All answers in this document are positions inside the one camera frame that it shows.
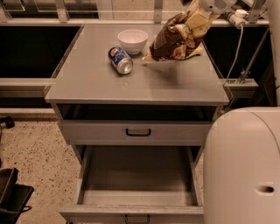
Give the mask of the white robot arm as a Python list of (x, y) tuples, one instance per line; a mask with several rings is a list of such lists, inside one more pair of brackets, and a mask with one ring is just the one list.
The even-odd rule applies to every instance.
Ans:
[(211, 126), (204, 206), (181, 224), (280, 224), (280, 108), (238, 108)]

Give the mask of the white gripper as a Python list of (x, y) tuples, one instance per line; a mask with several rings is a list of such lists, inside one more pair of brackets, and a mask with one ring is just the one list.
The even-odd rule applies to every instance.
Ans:
[(210, 27), (212, 22), (220, 16), (219, 14), (223, 14), (236, 2), (237, 0), (192, 0), (187, 9), (194, 13), (185, 21), (185, 24), (191, 30), (201, 26)]

